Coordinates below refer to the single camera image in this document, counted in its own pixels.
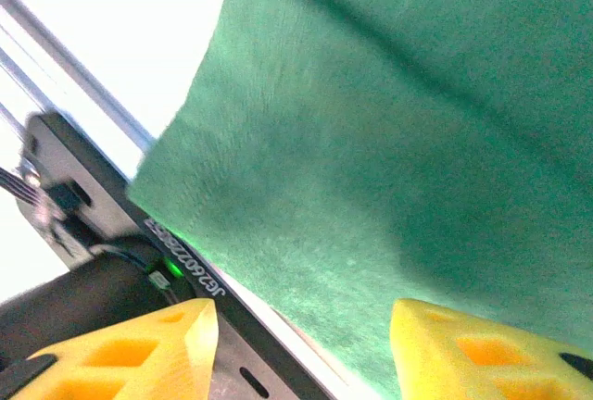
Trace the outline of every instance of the cable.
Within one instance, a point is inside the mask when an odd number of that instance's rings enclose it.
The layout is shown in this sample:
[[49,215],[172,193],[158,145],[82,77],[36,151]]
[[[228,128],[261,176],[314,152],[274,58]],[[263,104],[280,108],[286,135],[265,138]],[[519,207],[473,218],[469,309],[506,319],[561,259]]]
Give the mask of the cable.
[[0,168],[0,187],[27,204],[34,206],[39,203],[39,194],[34,187],[2,168]]
[[[141,259],[137,258],[133,254],[127,253],[124,247],[118,247],[118,246],[112,245],[112,244],[95,244],[89,248],[89,251],[93,255],[105,253],[105,254],[111,254],[113,256],[118,256],[119,258],[123,259],[124,261],[139,268],[147,276],[150,272],[154,271],[154,269],[150,269]],[[167,299],[167,302],[170,305],[176,305],[176,304],[180,303],[179,297],[171,289],[169,282],[166,287],[159,286],[158,284],[155,284],[155,286],[158,287],[158,289],[163,294],[163,296]]]

